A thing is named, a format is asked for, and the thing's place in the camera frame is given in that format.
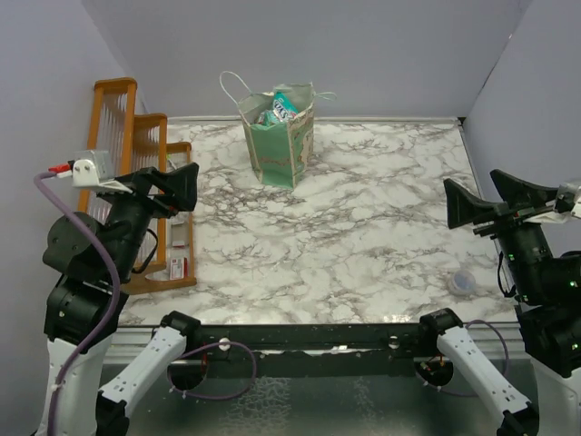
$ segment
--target marble table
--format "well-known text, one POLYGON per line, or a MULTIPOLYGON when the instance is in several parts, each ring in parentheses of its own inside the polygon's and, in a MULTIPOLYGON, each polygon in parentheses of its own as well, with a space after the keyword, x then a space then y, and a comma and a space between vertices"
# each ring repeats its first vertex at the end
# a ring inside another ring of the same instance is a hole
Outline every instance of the marble table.
POLYGON ((442 181, 473 192, 453 124, 322 124, 294 191, 262 186, 241 126, 172 125, 200 165, 192 288, 132 296, 121 324, 172 310, 204 323, 416 322, 450 307, 465 321, 514 321, 497 288, 497 252, 446 226, 442 181), (469 297, 449 293, 459 268, 469 297))

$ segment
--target purple cable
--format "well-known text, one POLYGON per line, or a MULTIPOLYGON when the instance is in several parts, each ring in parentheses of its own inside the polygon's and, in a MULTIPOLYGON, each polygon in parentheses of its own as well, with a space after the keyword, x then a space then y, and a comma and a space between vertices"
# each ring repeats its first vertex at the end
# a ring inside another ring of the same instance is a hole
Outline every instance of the purple cable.
POLYGON ((46 423, 46 434, 47 436, 54 436, 54 427, 56 421, 56 407, 58 404, 58 396, 59 392, 63 388, 63 380, 66 376, 66 372, 69 370, 71 365, 74 362, 74 359, 81 353, 81 350, 84 349, 96 336, 101 332, 103 327, 109 322, 111 317, 113 316, 115 309, 117 307, 117 303, 119 302, 119 296, 121 294, 121 282, 119 280, 119 273, 117 272, 117 268, 113 259, 103 247, 103 244, 97 239, 93 232, 91 232, 87 226, 76 216, 66 204, 64 204, 54 193, 51 191, 43 182, 43 179, 50 179, 56 176, 56 173, 40 173, 34 178, 34 184, 38 188, 38 190, 48 199, 49 202, 54 204, 56 208, 66 216, 69 221, 77 228, 79 232, 85 236, 89 242, 93 245, 95 250, 99 253, 99 255, 103 258, 105 266, 111 275, 111 282, 113 285, 111 300, 109 301, 109 305, 107 306, 107 310, 103 315, 103 318, 99 321, 99 323, 94 327, 94 329, 77 345, 77 347, 73 350, 71 355, 68 359, 64 362, 63 367, 56 375, 54 379, 54 385, 58 388, 53 391, 51 395, 51 403, 48 408, 48 419, 46 423))
POLYGON ((198 352, 205 352, 206 350, 210 350, 212 348, 216 348, 216 347, 220 347, 221 345, 233 345, 235 347, 240 347, 243 350, 245 350, 250 356, 251 356, 251 360, 252 360, 252 376, 251 376, 251 380, 248 383, 248 385, 242 389, 241 391, 238 391, 236 393, 231 393, 230 395, 204 395, 202 393, 195 393, 195 392, 190 392, 190 391, 180 391, 179 389, 177 389, 174 385, 173 385, 173 381, 172 381, 172 377, 170 376, 170 373, 167 373, 167 380, 168 382, 171 384, 172 386, 172 390, 173 391, 177 391, 179 393, 181 393, 182 395, 188 396, 188 397, 192 397, 192 398, 198 398, 200 400, 212 400, 212 401, 226 401, 226 400, 233 400, 234 398, 238 398, 241 395, 243 395, 244 393, 246 393, 247 391, 250 390, 250 388, 252 387, 252 385, 254 384, 254 382, 256 381, 256 373, 258 372, 258 367, 256 364, 256 358, 254 357, 254 353, 252 353, 252 350, 250 348, 248 348, 246 345, 244 345, 243 343, 240 342, 215 342, 215 343, 209 343, 208 345, 204 345, 200 348, 196 348, 195 350, 192 350, 191 352, 186 352, 185 354, 183 354, 182 356, 180 356, 178 359, 184 359, 186 357, 190 357, 198 352))
MULTIPOLYGON (((490 322, 486 322, 484 320, 473 320, 471 322, 468 322, 465 326, 466 329, 469 329, 470 326, 474 325, 474 324, 484 324, 486 325, 490 330, 492 330, 496 336, 498 336, 500 343, 502 344, 502 348, 504 349, 505 352, 505 361, 504 361, 504 367, 502 369, 502 376, 503 377, 507 377, 508 376, 508 369, 510 367, 510 359, 508 357, 508 347, 507 347, 507 342, 505 341, 505 338, 502 337, 502 334, 498 331, 498 329, 492 325, 490 322)), ((429 386, 432 389, 435 389, 441 393, 445 393, 447 395, 452 395, 453 397, 461 397, 461 398, 475 398, 477 397, 477 395, 475 393, 464 393, 464 392, 456 392, 456 391, 448 391, 445 389, 439 389, 438 386, 434 386, 433 384, 428 383, 421 375, 418 374, 418 372, 416 372, 416 375, 426 383, 426 386, 429 386)))

